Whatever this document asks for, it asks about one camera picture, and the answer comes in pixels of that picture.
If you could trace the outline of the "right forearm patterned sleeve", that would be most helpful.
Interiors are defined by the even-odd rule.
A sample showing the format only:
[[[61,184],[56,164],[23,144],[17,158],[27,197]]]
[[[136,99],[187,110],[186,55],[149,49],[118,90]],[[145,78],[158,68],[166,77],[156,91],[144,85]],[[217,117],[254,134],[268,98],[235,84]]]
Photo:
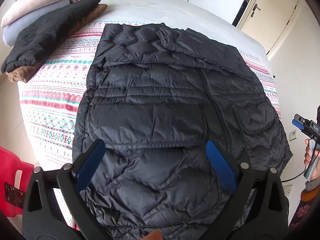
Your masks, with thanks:
[[[318,192],[319,178],[312,181],[307,181],[305,183],[305,189],[301,192],[300,195],[299,205],[289,224],[289,232],[293,231],[299,225],[299,223],[302,221],[305,215],[308,213]]]

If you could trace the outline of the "person's right hand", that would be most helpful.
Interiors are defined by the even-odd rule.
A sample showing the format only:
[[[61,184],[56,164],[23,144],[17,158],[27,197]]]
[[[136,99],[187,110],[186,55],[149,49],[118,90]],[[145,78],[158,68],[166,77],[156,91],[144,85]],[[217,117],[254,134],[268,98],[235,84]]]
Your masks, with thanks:
[[[305,139],[305,144],[304,177],[307,181],[312,181],[319,178],[319,145],[311,139]]]

